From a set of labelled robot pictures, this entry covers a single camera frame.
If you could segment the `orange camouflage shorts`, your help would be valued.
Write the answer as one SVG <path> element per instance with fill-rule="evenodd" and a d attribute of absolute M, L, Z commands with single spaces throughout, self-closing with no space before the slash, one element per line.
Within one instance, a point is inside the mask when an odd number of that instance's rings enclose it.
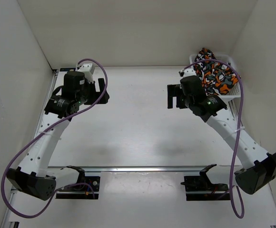
<path fill-rule="evenodd" d="M 209 61 L 216 59 L 215 54 L 207 48 L 202 48 L 194 61 L 206 60 L 193 65 L 197 77 L 201 80 L 202 87 L 207 95 L 227 95 L 238 83 L 238 78 L 230 67 Z"/>

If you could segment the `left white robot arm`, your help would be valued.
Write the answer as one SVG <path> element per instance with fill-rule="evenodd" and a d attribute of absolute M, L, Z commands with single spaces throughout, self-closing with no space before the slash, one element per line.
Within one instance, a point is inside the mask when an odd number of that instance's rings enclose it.
<path fill-rule="evenodd" d="M 84 188 L 86 179 L 81 168 L 67 166 L 60 174 L 50 175 L 49 161 L 72 118 L 82 113 L 80 106 L 87 105 L 90 109 L 97 104 L 106 104 L 108 100 L 106 76 L 96 82 L 90 71 L 68 71 L 64 75 L 63 85 L 52 92 L 45 106 L 39 134 L 25 148 L 26 156 L 17 168 L 7 168 L 8 181 L 18 191 L 43 201 L 65 185 L 75 190 Z"/>

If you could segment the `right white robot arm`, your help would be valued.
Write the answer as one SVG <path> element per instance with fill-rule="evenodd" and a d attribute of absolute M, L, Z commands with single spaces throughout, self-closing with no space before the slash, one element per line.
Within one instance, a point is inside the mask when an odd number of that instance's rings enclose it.
<path fill-rule="evenodd" d="M 276 153 L 270 154 L 258 145 L 235 120 L 227 104 L 217 95 L 206 95 L 196 76 L 187 76 L 179 84 L 168 85 L 168 108 L 190 109 L 212 127 L 236 150 L 242 169 L 234 172 L 236 185 L 247 194 L 254 194 L 276 177 Z"/>

